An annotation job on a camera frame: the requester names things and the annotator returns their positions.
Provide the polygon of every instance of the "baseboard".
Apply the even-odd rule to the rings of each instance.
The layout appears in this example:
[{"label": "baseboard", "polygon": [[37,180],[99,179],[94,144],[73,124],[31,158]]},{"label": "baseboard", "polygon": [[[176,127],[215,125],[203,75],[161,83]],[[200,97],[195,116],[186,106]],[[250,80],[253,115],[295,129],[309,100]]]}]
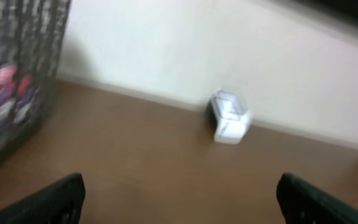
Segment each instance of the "baseboard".
[{"label": "baseboard", "polygon": [[[96,89],[111,91],[111,92],[126,95],[126,96],[131,96],[134,98],[140,98],[142,100],[153,101],[156,103],[161,103],[161,104],[173,106],[176,108],[181,108],[184,110],[200,112],[200,111],[204,111],[205,107],[206,107],[206,103],[205,103],[205,105],[194,105],[194,104],[187,103],[184,101],[173,100],[171,98],[166,98],[163,96],[153,95],[150,93],[144,93],[142,91],[133,90],[130,88],[124,88],[124,87],[109,84],[109,83],[101,83],[101,82],[97,82],[94,80],[89,80],[87,78],[74,77],[72,75],[66,75],[66,74],[62,74],[62,73],[59,74],[58,79],[67,81],[67,82],[76,83],[79,85],[88,86],[91,88],[96,88]],[[261,128],[271,129],[271,130],[278,131],[278,132],[291,134],[294,136],[313,139],[316,141],[326,142],[326,143],[334,144],[337,146],[343,146],[343,147],[348,147],[351,149],[358,150],[358,143],[356,143],[356,142],[346,141],[343,139],[332,138],[329,136],[323,136],[323,135],[319,135],[319,134],[315,134],[315,133],[311,133],[311,132],[307,132],[307,131],[302,131],[302,130],[295,129],[295,128],[290,128],[288,126],[283,126],[280,124],[269,122],[264,119],[255,118],[252,121],[252,125],[258,126]]]}]

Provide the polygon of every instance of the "brown floor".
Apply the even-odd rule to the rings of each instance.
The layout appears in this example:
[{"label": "brown floor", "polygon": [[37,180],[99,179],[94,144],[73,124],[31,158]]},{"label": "brown floor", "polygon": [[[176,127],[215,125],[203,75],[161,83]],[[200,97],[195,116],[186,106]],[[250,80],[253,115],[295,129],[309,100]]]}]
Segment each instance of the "brown floor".
[{"label": "brown floor", "polygon": [[0,168],[0,208],[71,172],[82,223],[284,223],[276,184],[293,172],[358,208],[358,152],[252,127],[218,144],[202,114],[58,84],[51,117]]}]

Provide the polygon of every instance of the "laundry basket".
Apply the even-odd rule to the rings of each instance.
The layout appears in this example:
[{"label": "laundry basket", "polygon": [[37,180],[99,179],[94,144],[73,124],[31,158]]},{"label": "laundry basket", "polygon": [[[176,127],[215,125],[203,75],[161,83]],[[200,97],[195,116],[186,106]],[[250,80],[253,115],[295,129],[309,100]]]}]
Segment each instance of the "laundry basket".
[{"label": "laundry basket", "polygon": [[0,163],[53,101],[70,0],[0,0]]}]

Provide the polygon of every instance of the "white wall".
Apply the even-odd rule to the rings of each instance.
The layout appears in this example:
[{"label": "white wall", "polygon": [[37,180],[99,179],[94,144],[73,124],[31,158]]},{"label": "white wall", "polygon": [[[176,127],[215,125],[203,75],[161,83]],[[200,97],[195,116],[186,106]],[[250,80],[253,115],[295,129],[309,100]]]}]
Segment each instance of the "white wall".
[{"label": "white wall", "polygon": [[259,120],[358,144],[357,38],[268,1],[73,0],[60,71],[192,105],[235,86]]}]

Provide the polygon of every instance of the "mesh basket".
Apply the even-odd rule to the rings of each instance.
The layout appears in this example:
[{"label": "mesh basket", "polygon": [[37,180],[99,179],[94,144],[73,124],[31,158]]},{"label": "mesh basket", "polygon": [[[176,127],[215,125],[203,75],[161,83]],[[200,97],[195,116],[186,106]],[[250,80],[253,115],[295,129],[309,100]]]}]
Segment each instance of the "mesh basket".
[{"label": "mesh basket", "polygon": [[70,0],[0,0],[0,157],[47,111],[69,7]]}]

